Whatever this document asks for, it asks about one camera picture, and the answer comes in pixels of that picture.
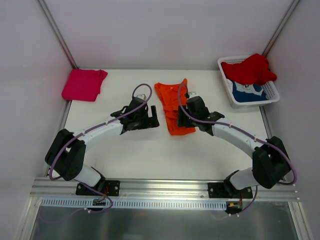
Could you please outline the orange t shirt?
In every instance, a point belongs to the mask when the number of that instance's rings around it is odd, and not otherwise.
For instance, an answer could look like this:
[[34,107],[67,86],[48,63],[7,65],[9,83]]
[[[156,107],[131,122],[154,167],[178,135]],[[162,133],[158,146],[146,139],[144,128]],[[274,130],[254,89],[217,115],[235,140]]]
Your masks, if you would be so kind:
[[155,92],[162,104],[166,125],[171,136],[184,136],[196,132],[195,127],[179,127],[178,121],[178,84],[156,83],[154,85]]

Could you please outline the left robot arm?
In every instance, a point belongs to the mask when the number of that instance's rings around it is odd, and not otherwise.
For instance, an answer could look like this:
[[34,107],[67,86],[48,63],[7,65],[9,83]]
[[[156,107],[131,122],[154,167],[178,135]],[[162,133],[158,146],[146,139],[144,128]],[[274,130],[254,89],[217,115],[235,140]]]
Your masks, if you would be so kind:
[[105,177],[84,163],[86,152],[105,140],[129,131],[159,127],[156,106],[140,97],[133,97],[129,105],[115,111],[103,122],[77,132],[60,130],[51,144],[45,162],[65,181],[81,183],[93,195],[105,188]]

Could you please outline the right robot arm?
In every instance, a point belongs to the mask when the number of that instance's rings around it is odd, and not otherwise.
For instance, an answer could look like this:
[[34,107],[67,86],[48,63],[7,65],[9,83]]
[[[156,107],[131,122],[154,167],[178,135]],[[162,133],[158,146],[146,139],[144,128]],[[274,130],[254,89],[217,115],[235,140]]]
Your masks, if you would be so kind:
[[230,198],[235,198],[247,187],[262,186],[271,189],[293,171],[281,139],[275,136],[258,138],[233,124],[223,114],[210,112],[200,96],[190,97],[185,105],[179,105],[177,125],[197,127],[210,136],[227,141],[251,158],[251,167],[236,170],[225,178],[223,190]]

